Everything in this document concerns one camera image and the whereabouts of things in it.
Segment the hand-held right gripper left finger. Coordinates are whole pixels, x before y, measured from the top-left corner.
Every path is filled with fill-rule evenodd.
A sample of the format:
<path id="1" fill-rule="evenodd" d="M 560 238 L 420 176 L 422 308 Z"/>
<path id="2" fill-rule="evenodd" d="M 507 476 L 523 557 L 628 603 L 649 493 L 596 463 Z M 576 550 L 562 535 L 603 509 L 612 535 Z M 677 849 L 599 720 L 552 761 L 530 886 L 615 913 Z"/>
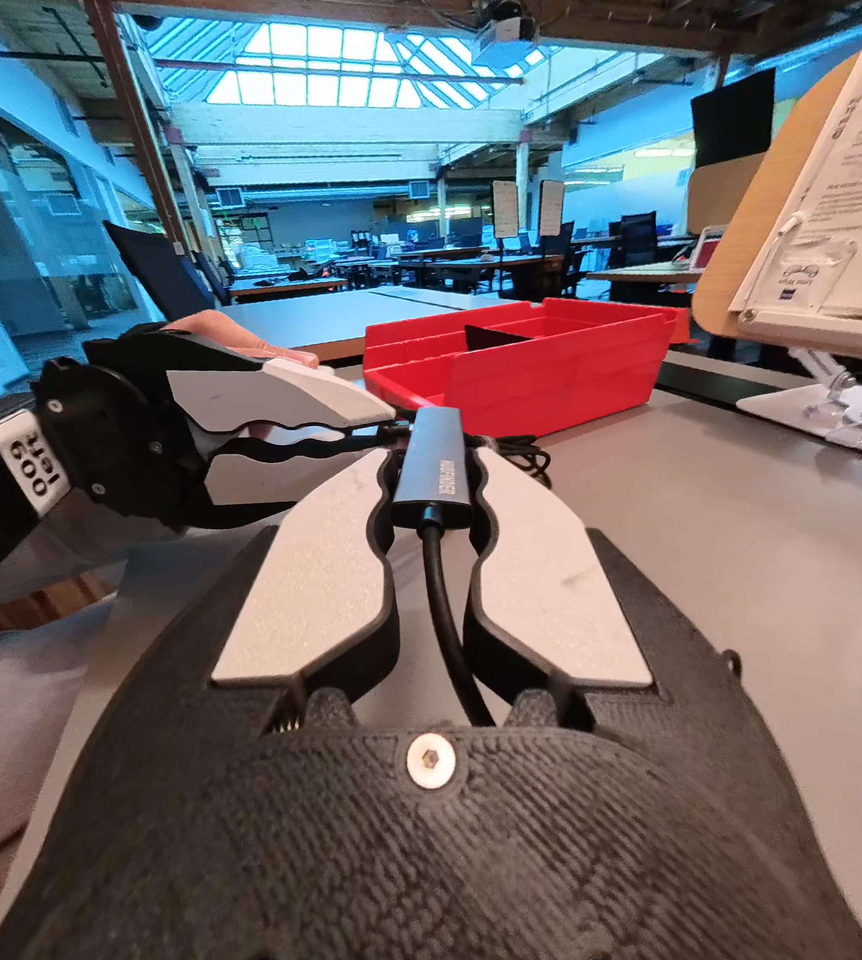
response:
<path id="1" fill-rule="evenodd" d="M 279 688 L 302 704 L 322 689 L 357 702 L 400 651 L 387 557 L 399 456 L 378 448 L 257 535 L 214 584 L 221 646 L 210 684 Z"/>

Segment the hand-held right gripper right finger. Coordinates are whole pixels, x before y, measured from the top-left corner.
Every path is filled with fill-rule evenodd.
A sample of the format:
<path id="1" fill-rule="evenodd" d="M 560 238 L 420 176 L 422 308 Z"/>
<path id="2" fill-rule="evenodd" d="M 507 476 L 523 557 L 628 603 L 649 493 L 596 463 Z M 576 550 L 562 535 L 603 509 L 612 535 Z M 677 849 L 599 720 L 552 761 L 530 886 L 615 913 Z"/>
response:
<path id="1" fill-rule="evenodd" d="M 652 688 L 641 645 L 578 515 L 497 450 L 475 449 L 472 465 L 477 557 L 462 646 L 475 679 L 507 704 L 527 690 L 567 703 L 588 690 Z"/>

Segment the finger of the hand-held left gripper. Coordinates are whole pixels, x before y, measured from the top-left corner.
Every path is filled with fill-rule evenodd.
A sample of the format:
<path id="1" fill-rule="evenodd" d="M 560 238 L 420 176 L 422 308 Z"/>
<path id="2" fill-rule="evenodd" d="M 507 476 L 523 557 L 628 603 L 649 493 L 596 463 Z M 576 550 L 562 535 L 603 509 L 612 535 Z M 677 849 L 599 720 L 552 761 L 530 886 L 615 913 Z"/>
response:
<path id="1" fill-rule="evenodd" d="M 290 508 L 302 520 L 360 513 L 380 501 L 387 474 L 394 447 L 377 437 L 233 439 L 211 456 L 200 482 L 200 526 L 241 527 Z"/>
<path id="2" fill-rule="evenodd" d="M 252 370 L 168 370 L 172 399 L 185 414 L 197 450 L 216 452 L 233 440 L 253 440 L 259 452 L 343 452 L 363 429 L 392 425 L 393 406 L 328 367 L 311 368 L 285 359 L 259 361 Z"/>

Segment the dark grey adapter with cable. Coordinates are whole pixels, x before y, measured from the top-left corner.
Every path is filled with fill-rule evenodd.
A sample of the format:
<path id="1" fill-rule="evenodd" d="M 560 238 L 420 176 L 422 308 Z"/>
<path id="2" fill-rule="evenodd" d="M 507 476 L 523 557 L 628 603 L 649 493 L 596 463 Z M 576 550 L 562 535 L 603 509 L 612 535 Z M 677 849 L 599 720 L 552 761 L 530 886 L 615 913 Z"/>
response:
<path id="1" fill-rule="evenodd" d="M 473 523 L 467 450 L 457 409 L 418 409 L 401 462 L 390 519 L 396 528 L 413 530 L 421 542 L 425 594 L 452 690 L 472 726 L 492 727 L 495 719 L 466 659 L 450 606 L 442 554 L 445 535 L 467 531 Z"/>

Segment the grey desk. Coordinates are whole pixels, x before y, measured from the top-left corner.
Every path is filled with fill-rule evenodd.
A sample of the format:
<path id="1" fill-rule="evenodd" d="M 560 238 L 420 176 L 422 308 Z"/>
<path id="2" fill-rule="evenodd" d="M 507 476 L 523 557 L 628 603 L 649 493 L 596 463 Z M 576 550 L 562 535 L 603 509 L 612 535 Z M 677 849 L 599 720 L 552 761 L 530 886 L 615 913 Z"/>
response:
<path id="1" fill-rule="evenodd" d="M 662 390 L 541 445 L 557 496 L 739 654 L 862 922 L 862 453 Z"/>

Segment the person's left hand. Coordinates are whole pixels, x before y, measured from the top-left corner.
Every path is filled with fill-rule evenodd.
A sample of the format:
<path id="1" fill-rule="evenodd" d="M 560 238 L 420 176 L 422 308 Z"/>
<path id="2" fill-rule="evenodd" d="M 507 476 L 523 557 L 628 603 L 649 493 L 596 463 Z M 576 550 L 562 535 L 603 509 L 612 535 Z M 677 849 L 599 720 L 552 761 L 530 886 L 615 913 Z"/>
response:
<path id="1" fill-rule="evenodd" d="M 214 309 L 166 323 L 163 330 L 182 331 L 209 340 L 235 353 L 268 361 L 284 359 L 309 369 L 317 369 L 320 360 L 315 353 L 284 348 L 262 340 L 236 323 L 225 313 Z"/>

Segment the grey table with wooden edge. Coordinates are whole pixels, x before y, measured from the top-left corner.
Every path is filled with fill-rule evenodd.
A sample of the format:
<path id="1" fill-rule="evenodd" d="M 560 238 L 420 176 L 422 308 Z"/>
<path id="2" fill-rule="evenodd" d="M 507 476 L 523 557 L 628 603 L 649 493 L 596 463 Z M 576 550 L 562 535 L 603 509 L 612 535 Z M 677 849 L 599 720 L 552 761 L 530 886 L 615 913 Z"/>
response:
<path id="1" fill-rule="evenodd" d="M 322 362 L 364 354 L 369 326 L 492 306 L 522 306 L 497 294 L 459 294 L 382 286 L 242 303 L 222 311 L 271 345 L 316 354 Z"/>

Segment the red plastic bin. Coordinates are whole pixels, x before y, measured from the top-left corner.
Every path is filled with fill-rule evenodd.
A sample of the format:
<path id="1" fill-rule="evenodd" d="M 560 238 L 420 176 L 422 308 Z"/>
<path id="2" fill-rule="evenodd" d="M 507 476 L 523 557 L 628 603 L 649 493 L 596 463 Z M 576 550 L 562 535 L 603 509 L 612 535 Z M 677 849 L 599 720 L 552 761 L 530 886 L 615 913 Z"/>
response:
<path id="1" fill-rule="evenodd" d="M 547 436 L 646 404 L 684 307 L 548 297 L 365 330 L 365 387 L 405 410 L 448 407 L 469 434 Z"/>

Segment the black office chair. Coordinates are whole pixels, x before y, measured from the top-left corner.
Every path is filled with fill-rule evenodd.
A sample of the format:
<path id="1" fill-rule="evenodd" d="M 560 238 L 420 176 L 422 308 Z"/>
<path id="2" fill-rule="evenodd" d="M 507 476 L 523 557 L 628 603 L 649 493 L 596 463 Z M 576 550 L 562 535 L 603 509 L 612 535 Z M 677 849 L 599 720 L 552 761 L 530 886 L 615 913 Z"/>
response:
<path id="1" fill-rule="evenodd" d="M 611 238 L 607 268 L 610 270 L 650 265 L 657 262 L 657 211 L 623 215 L 608 224 Z"/>

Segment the white stand tray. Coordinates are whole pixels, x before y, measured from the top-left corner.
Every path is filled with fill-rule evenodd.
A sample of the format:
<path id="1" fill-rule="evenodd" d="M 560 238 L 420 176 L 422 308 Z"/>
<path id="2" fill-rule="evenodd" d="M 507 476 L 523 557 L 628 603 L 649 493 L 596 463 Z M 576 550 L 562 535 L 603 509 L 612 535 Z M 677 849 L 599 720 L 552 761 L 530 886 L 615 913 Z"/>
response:
<path id="1" fill-rule="evenodd" d="M 745 308 L 735 320 L 744 339 L 862 358 L 862 316 L 793 309 L 783 303 Z"/>

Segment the wooden document stand board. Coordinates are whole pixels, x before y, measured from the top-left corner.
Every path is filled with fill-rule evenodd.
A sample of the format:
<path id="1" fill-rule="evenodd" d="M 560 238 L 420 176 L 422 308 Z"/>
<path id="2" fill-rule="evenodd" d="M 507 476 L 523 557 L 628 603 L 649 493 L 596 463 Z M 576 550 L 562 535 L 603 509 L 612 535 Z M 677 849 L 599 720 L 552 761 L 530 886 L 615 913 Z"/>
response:
<path id="1" fill-rule="evenodd" d="M 768 242 L 857 60 L 855 54 L 836 66 L 797 102 L 764 154 L 692 296 L 693 318 L 707 333 L 738 337 L 732 301 Z"/>

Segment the brown cardboard panel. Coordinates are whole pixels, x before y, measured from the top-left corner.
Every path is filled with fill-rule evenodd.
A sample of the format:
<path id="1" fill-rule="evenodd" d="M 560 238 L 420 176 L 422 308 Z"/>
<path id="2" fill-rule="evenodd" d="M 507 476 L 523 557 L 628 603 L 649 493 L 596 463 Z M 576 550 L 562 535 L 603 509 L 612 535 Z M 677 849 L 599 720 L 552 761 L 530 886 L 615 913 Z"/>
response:
<path id="1" fill-rule="evenodd" d="M 699 235 L 731 222 L 764 158 L 759 152 L 696 168 L 687 184 L 686 231 Z"/>

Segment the ceiling projector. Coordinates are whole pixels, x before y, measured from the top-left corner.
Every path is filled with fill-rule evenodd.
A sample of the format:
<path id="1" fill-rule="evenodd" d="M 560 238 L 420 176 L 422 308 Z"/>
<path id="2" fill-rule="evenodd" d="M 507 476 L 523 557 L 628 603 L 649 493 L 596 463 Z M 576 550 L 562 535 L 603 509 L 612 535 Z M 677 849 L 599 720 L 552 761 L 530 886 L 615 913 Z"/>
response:
<path id="1" fill-rule="evenodd" d="M 504 70 L 524 61 L 539 47 L 536 21 L 527 15 L 492 19 L 476 30 L 471 41 L 474 67 Z"/>

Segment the black panel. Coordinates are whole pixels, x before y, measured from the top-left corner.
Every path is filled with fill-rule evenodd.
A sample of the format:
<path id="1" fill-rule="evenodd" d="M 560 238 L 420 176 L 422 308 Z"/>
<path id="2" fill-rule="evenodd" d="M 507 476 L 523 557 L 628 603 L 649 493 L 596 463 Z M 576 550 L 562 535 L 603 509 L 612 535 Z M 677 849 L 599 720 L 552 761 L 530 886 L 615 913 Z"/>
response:
<path id="1" fill-rule="evenodd" d="M 772 143 L 774 107 L 774 68 L 693 98 L 695 169 L 767 152 Z"/>

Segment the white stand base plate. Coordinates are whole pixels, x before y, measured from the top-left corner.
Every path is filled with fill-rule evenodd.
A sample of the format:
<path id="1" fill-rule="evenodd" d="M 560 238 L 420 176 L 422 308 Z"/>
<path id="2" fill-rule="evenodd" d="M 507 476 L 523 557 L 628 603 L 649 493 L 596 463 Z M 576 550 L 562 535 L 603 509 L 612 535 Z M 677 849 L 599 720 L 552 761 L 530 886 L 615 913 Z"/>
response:
<path id="1" fill-rule="evenodd" d="M 765 393 L 739 400 L 738 408 L 842 449 L 862 452 L 862 386 L 829 400 L 819 384 Z"/>

